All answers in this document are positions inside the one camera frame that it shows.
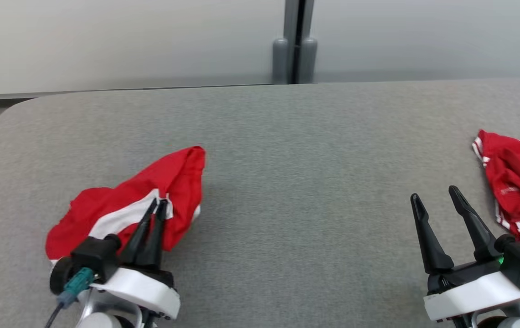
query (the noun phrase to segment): black cable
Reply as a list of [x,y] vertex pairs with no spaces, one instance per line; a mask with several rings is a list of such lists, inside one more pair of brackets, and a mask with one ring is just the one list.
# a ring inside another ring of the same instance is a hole
[[49,320],[47,320],[47,323],[45,324],[45,328],[51,327],[51,325],[53,324],[53,320],[55,320],[55,317],[57,316],[59,311],[62,310],[62,308],[63,308],[63,303],[59,302],[59,304],[57,304],[57,307],[55,307],[55,309],[53,310],[53,313],[51,313]]

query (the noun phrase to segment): gray table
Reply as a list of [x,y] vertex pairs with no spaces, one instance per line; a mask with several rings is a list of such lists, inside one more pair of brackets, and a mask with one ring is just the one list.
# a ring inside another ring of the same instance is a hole
[[[0,327],[54,307],[47,231],[83,189],[164,154],[207,149],[203,212],[165,258],[176,327],[451,327],[427,319],[409,196],[445,251],[472,244],[457,185],[496,235],[470,143],[520,138],[520,80],[112,91],[20,103],[0,117]],[[72,328],[79,306],[55,328]]]

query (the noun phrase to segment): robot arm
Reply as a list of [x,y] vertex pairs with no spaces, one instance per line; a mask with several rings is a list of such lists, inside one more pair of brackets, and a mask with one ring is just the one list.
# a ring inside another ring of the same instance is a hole
[[[460,266],[434,235],[420,197],[410,199],[428,274],[424,306],[429,319],[450,320],[457,328],[520,328],[520,241],[510,235],[495,239],[460,190],[452,185],[449,193],[475,247],[476,261]],[[506,317],[477,322],[478,315],[495,309]]]
[[[166,206],[164,199],[152,201],[120,256],[118,236],[87,237],[54,266],[50,289],[59,295],[58,304],[67,308],[77,299],[83,305],[76,328],[151,328],[156,318],[177,318],[180,297],[173,275],[160,269]],[[69,284],[84,271],[90,272],[84,290],[67,297]]]

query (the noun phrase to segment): red fabric with white stripes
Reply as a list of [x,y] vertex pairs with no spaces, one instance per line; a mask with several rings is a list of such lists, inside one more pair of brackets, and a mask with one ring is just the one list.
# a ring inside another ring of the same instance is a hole
[[[112,213],[115,216],[117,211],[144,199],[154,189],[158,189],[161,197],[168,194],[172,200],[173,217],[166,220],[163,244],[163,249],[170,251],[189,229],[196,208],[201,203],[204,166],[204,149],[186,148],[160,158],[118,187],[82,191],[72,200],[68,213],[47,235],[47,256],[49,259],[68,256],[88,236],[100,218]],[[152,199],[145,202],[145,208],[139,216],[144,214]],[[136,224],[130,224],[117,232],[123,245],[135,227]],[[112,226],[112,229],[116,233],[116,227]]]

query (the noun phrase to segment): white wall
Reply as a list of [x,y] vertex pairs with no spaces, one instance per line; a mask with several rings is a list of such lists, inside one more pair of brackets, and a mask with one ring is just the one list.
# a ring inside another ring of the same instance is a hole
[[284,0],[0,0],[0,94],[270,83]]
[[520,77],[520,0],[314,0],[314,82]]

